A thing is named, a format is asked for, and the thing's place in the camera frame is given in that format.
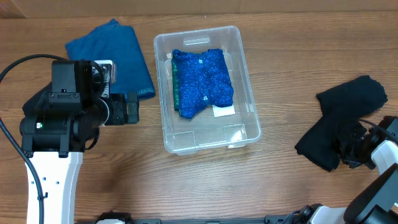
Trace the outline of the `black garment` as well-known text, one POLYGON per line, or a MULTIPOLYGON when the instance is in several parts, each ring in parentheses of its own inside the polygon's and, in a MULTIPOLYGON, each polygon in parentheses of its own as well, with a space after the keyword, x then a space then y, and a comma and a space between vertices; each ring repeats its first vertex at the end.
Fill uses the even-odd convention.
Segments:
POLYGON ((295 145, 297 154, 331 172, 341 161, 337 139, 346 135, 364 136, 366 128, 359 118, 369 115, 387 102, 384 87, 368 75, 340 84, 316 95, 322 117, 295 145))

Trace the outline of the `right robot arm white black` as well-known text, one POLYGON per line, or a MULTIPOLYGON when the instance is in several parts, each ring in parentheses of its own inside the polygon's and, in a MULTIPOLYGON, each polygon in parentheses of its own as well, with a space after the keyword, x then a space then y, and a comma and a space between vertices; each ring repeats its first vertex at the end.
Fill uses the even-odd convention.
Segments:
POLYGON ((352 140, 336 140, 335 146, 351 168, 376 168, 379 177, 347 207, 330 208, 320 203, 306 205, 284 218, 284 223, 397 223, 397 117, 385 116, 378 125, 352 140))

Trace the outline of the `blue denim jeans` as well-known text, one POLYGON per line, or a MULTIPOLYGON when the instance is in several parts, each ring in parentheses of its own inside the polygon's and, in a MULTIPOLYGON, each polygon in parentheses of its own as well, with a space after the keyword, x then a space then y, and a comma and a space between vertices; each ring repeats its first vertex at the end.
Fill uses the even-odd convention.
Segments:
POLYGON ((93 29, 65 44, 71 60, 111 60, 116 65, 116 82, 111 93, 137 93, 139 100, 155 96, 155 87, 134 29, 117 20, 93 29))

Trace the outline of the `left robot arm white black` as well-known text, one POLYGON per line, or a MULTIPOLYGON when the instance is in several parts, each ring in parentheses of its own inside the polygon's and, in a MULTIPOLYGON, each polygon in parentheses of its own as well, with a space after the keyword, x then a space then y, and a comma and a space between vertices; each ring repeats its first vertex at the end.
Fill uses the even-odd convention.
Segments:
POLYGON ((28 176, 28 223, 73 223, 86 142, 102 126, 139 122, 136 93, 112 93, 115 82, 111 60, 55 60, 52 81, 24 105, 22 150, 39 178, 28 176))

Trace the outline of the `shiny blue-green sequin garment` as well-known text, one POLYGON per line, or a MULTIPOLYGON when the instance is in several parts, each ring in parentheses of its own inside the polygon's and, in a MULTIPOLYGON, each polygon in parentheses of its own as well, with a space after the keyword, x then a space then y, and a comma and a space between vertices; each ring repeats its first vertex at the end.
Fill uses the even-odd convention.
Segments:
POLYGON ((221 49, 196 54, 172 51, 174 110, 192 119, 208 106, 233 105, 234 88, 221 49))

